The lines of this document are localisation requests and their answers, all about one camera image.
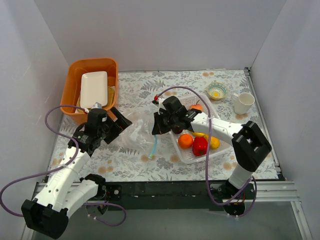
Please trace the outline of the clear zip top bag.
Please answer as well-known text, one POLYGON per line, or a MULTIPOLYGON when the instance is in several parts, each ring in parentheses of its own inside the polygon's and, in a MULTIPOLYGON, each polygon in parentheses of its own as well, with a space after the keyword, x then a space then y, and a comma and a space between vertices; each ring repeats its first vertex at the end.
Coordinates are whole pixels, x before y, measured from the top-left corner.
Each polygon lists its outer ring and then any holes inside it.
POLYGON ((125 111, 123 113, 132 124, 119 136, 121 147, 145 154, 148 159, 156 156, 158 138, 152 135, 154 120, 151 115, 140 111, 125 111))

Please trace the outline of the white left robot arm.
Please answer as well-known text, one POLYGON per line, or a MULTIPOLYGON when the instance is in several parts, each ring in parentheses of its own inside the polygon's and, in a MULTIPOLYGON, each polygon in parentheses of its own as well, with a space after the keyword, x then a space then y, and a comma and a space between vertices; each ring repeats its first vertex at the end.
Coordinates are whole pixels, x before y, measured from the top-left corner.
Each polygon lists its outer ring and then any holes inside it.
POLYGON ((78 187, 70 188, 101 142, 110 144, 132 125, 115 107, 111 112, 116 120, 106 110, 92 108, 88 111, 87 121, 75 129, 61 165, 33 200, 25 200, 21 206, 28 228, 56 240, 66 230, 70 217, 85 202, 92 198, 108 200, 110 192, 106 180, 97 174, 89 174, 81 179, 78 187))

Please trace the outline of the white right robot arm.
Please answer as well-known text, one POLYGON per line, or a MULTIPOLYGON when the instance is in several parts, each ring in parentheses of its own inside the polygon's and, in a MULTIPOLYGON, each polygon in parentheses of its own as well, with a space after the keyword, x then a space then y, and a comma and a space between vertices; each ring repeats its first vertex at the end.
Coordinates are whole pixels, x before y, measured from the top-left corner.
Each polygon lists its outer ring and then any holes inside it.
POLYGON ((153 135, 188 130, 211 134, 233 147, 237 166, 228 178, 226 192, 232 199, 243 195, 244 185, 272 150, 260 127, 253 121, 241 124, 209 118, 208 114, 200 110, 188 110, 175 96, 161 102, 155 97, 152 103, 158 106, 158 111, 153 114, 153 135))

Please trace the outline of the pink peach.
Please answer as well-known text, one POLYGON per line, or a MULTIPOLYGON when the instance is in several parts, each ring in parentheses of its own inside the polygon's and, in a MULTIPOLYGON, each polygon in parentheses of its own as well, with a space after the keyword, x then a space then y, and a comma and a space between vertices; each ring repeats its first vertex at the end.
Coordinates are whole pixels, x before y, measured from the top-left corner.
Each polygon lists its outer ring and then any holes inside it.
POLYGON ((195 110, 199 110, 199 111, 203 111, 203 107, 202 107, 202 105, 199 103, 200 101, 198 100, 195 104, 193 104, 193 105, 191 105, 190 107, 189 107, 189 109, 191 110, 191 109, 195 109, 195 110))

